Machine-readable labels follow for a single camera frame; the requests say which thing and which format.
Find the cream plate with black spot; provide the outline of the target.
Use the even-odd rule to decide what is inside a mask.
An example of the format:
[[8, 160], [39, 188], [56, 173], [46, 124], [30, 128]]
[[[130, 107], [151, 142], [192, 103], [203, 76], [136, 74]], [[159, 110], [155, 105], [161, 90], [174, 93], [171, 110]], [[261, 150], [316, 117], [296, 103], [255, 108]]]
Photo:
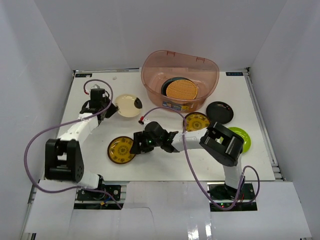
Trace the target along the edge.
[[118, 113], [125, 118], [138, 116], [143, 108], [142, 101], [137, 96], [127, 93], [117, 96], [115, 105]]

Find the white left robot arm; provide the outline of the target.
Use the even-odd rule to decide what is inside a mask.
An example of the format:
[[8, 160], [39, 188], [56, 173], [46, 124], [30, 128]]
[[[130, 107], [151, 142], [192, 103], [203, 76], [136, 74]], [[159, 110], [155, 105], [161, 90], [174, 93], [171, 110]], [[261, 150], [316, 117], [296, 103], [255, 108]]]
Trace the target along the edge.
[[45, 172], [48, 180], [72, 182], [88, 189], [94, 199], [105, 196], [102, 177], [85, 170], [81, 147], [87, 137], [104, 119], [117, 112], [103, 88], [90, 90], [90, 99], [82, 106], [78, 121], [57, 139], [45, 144]]

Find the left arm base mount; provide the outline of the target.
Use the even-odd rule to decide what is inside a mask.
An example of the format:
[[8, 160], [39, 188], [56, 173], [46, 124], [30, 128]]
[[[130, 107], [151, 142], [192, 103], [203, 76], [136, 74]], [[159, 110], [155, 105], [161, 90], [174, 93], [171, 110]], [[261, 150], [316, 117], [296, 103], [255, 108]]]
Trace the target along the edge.
[[[101, 187], [101, 190], [109, 193], [123, 207], [124, 197], [122, 197], [121, 185], [102, 184]], [[73, 208], [75, 210], [120, 210], [109, 195], [103, 192], [92, 192], [84, 189], [77, 191]]]

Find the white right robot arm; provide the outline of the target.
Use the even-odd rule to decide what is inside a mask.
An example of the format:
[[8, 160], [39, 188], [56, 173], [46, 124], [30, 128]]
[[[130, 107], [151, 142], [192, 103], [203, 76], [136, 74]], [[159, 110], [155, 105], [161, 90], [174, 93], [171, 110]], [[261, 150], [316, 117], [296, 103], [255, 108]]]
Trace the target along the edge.
[[139, 155], [160, 147], [167, 153], [204, 149], [223, 166], [226, 195], [236, 200], [244, 193], [241, 158], [244, 140], [238, 134], [216, 122], [196, 131], [168, 132], [156, 121], [133, 134], [130, 153]]

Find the blue-grey glazed plate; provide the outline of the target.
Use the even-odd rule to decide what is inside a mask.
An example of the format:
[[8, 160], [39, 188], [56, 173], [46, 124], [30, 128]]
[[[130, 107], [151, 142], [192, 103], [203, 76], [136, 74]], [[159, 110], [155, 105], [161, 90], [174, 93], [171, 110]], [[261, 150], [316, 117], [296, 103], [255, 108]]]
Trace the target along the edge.
[[166, 88], [168, 87], [168, 85], [176, 80], [189, 80], [191, 81], [190, 79], [188, 78], [185, 78], [185, 77], [172, 77], [172, 78], [169, 78], [168, 80], [166, 80], [162, 87], [161, 87], [161, 94], [166, 96]]

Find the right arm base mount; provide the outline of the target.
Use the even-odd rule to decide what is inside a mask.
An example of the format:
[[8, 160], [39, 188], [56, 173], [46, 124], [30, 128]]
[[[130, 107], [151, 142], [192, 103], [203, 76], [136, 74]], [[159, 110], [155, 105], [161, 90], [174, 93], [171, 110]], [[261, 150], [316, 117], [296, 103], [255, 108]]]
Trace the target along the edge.
[[[225, 187], [223, 183], [213, 183], [208, 185], [207, 193], [221, 208], [228, 208], [232, 205], [236, 190]], [[257, 211], [256, 200], [250, 202], [255, 196], [255, 190], [251, 183], [245, 183], [238, 195], [236, 205], [230, 212], [253, 212]]]

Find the woven bamboo tray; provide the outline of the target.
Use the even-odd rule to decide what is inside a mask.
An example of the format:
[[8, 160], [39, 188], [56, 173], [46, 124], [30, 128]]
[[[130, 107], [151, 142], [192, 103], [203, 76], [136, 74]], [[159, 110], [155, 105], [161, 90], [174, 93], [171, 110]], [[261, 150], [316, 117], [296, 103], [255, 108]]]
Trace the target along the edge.
[[165, 93], [167, 97], [173, 99], [194, 100], [198, 95], [198, 88], [190, 80], [179, 79], [170, 83]]

